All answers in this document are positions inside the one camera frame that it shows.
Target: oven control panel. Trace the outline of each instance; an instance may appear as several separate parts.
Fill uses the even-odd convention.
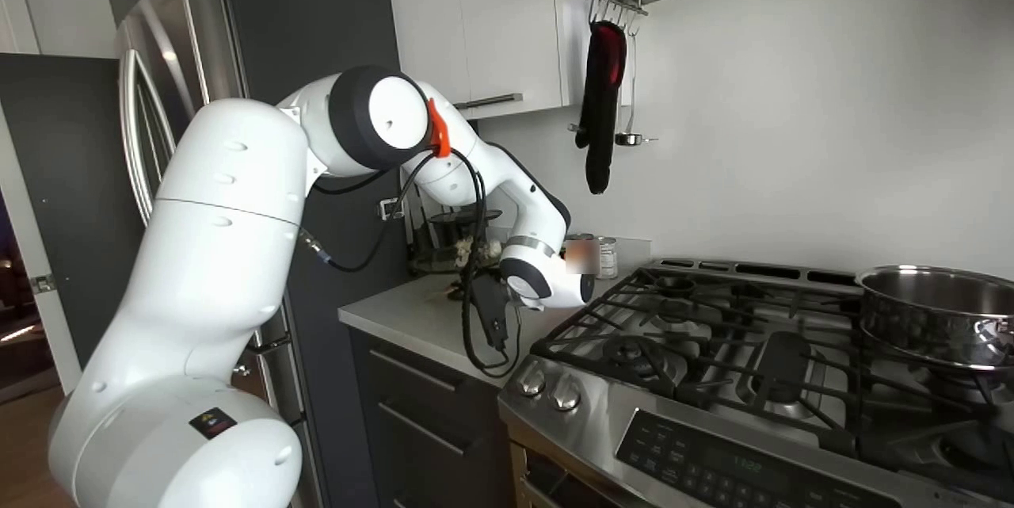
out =
[[[638,411],[617,458],[720,508],[900,508],[894,500]]]

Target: stainless steel refrigerator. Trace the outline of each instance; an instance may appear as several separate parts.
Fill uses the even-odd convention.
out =
[[[117,31],[124,155],[147,225],[175,143],[204,104],[247,95],[229,0],[140,0]],[[287,300],[250,339],[233,385],[260,395],[303,444],[294,508],[322,505]]]

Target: white countertop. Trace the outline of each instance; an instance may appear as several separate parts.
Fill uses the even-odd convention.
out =
[[[620,270],[620,278],[630,271]],[[510,375],[500,379],[487,377],[472,365],[464,353],[461,336],[461,303],[447,299],[448,285],[456,278],[452,274],[431,274],[411,283],[380,292],[370,298],[360,299],[338,310],[344,324],[376,336],[386,342],[402,346],[410,352],[427,357],[449,368],[472,375],[498,387],[503,387]],[[619,282],[595,281],[597,298]],[[577,312],[577,308],[542,310],[518,309],[521,316],[521,358],[528,354],[532,343],[549,334],[562,320]],[[513,361],[515,353],[514,312],[507,308],[507,355]],[[486,363],[502,361],[500,353],[486,345],[486,336],[479,321],[475,306],[472,310],[472,341],[476,355]]]

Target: robotic arm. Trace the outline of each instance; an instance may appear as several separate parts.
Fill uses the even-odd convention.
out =
[[[319,176],[428,157],[431,111],[453,148],[518,204],[501,259],[529,306],[580,306],[592,278],[557,256],[567,209],[500,147],[482,142],[430,85],[362,67],[311,82],[278,107],[202,107],[159,187],[127,292],[55,415],[50,467],[82,507],[282,507],[301,468],[289,425],[228,385],[250,335],[278,310],[303,202]],[[460,158],[417,184],[445,205],[477,200]]]

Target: wooden floor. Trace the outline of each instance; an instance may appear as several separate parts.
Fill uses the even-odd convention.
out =
[[[63,391],[47,389],[0,406],[0,507],[72,508],[50,476],[46,442]]]

